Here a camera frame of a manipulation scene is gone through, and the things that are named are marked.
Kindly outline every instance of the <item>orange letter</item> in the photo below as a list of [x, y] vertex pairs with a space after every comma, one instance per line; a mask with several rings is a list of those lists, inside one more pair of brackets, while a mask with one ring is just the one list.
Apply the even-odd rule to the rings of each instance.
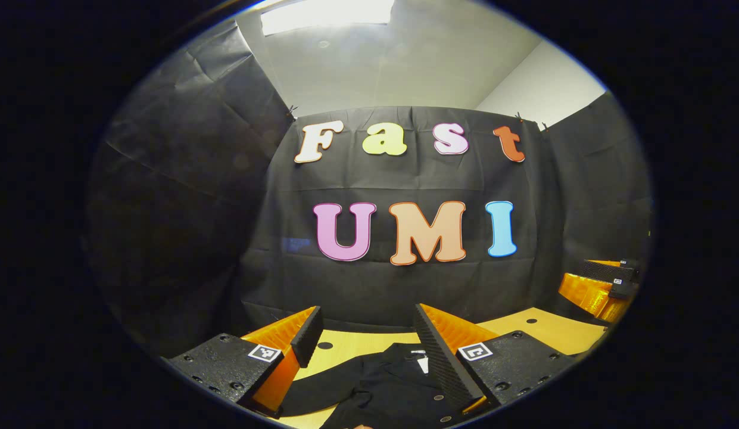
[[516, 163], [521, 163], [525, 160], [525, 155], [522, 152], [518, 152], [517, 147], [515, 147], [515, 142], [520, 141], [520, 138], [517, 134], [513, 134], [510, 131], [510, 127], [499, 127], [494, 130], [494, 135], [502, 142], [502, 152], [504, 152], [507, 158], [510, 158], [511, 161], [515, 161]]
[[342, 120], [333, 120], [324, 124], [306, 125], [303, 127], [303, 146], [301, 146], [300, 154], [295, 156], [296, 163], [312, 163], [321, 159], [321, 153], [317, 150], [319, 145], [324, 149], [328, 149], [332, 144], [334, 130], [336, 133], [342, 131]]
[[427, 223], [425, 215], [415, 203], [396, 203], [388, 211], [396, 217], [398, 230], [396, 255], [391, 256], [393, 265], [411, 265], [416, 262], [416, 256], [412, 253], [412, 241], [425, 262], [432, 257], [438, 241], [441, 242], [441, 249], [435, 253], [435, 258], [441, 262], [462, 260], [467, 255], [462, 248], [464, 203], [461, 201], [446, 201], [441, 204], [432, 226]]

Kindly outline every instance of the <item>black fabric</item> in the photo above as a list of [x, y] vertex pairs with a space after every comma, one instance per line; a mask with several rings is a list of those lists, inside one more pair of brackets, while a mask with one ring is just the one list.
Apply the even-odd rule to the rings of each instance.
[[[305, 125], [342, 120], [329, 149], [317, 162], [296, 164]], [[370, 155], [361, 148], [372, 124], [404, 128], [407, 151], [401, 156]], [[432, 128], [440, 123], [464, 128], [469, 149], [440, 155]], [[509, 160], [492, 131], [508, 126], [519, 135], [525, 161]], [[266, 197], [254, 237], [241, 257], [236, 280], [239, 313], [263, 326], [310, 305], [324, 311], [326, 329], [373, 327], [408, 331], [413, 305], [437, 307], [473, 322], [513, 314], [535, 305], [559, 285], [562, 224], [551, 151], [534, 122], [454, 108], [359, 108], [312, 114], [290, 127], [266, 176]], [[440, 204], [462, 201], [464, 260], [394, 266], [397, 228], [388, 207], [412, 201], [432, 222]], [[317, 246], [315, 204], [337, 203], [339, 242], [353, 243], [352, 203], [377, 205], [372, 215], [369, 252], [358, 261], [339, 262]], [[494, 258], [489, 201], [511, 201], [516, 253]]]
[[[423, 350], [422, 345], [393, 344], [383, 353], [358, 356], [295, 380], [282, 402], [282, 416], [303, 415], [339, 403], [322, 429], [359, 424], [383, 429], [448, 427], [464, 421], [445, 397], [440, 398], [443, 391], [432, 375], [423, 372], [416, 362], [422, 355], [413, 350]], [[445, 417], [451, 420], [441, 422]]]
[[209, 339], [288, 109], [234, 21], [165, 59], [111, 120], [92, 165], [89, 258], [136, 340]]
[[[642, 261], [644, 275], [653, 207], [650, 169], [644, 143], [612, 94], [606, 92], [542, 135], [554, 154], [562, 193], [560, 270], [579, 272], [584, 260], [633, 258]], [[538, 307], [603, 324], [577, 312], [556, 288]]]

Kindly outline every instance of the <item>ceiling light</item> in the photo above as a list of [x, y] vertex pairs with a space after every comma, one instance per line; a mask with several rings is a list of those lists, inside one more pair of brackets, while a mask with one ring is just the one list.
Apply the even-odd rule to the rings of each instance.
[[263, 35], [316, 25], [388, 24], [394, 0], [304, 0], [261, 14]]

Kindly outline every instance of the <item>pink letter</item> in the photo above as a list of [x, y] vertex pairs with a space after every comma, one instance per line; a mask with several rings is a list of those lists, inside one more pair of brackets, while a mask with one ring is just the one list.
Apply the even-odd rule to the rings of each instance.
[[432, 128], [435, 138], [434, 147], [438, 154], [459, 155], [467, 152], [470, 146], [462, 134], [464, 129], [459, 124], [438, 124]]
[[340, 246], [337, 242], [337, 215], [342, 212], [339, 204], [324, 203], [314, 206], [317, 215], [317, 242], [324, 256], [333, 260], [360, 260], [369, 251], [369, 231], [372, 213], [377, 206], [372, 203], [351, 204], [350, 212], [356, 215], [356, 242], [351, 247]]

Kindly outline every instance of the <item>light blue letter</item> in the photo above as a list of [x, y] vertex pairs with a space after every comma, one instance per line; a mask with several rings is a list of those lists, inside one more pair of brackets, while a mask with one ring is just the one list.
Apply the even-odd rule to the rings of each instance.
[[491, 225], [494, 227], [494, 245], [488, 250], [488, 254], [495, 258], [509, 256], [517, 251], [517, 246], [512, 242], [512, 209], [513, 204], [509, 201], [492, 201], [486, 204], [486, 212], [491, 213]]

